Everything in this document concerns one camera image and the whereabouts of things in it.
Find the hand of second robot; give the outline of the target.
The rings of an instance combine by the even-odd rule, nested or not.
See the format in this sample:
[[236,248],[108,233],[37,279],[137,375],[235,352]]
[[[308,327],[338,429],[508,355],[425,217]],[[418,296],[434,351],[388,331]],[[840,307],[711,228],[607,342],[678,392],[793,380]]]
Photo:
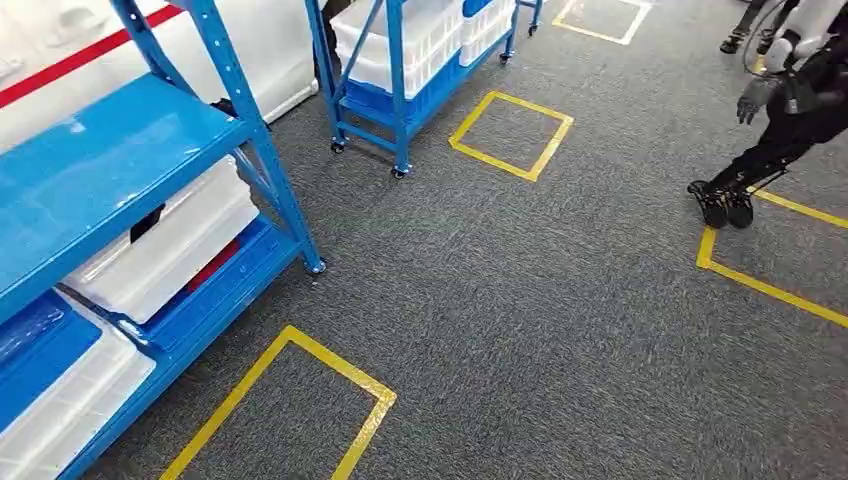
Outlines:
[[770,74],[755,76],[737,100],[738,123],[750,125],[755,115],[769,103],[782,86],[783,80],[779,76]]

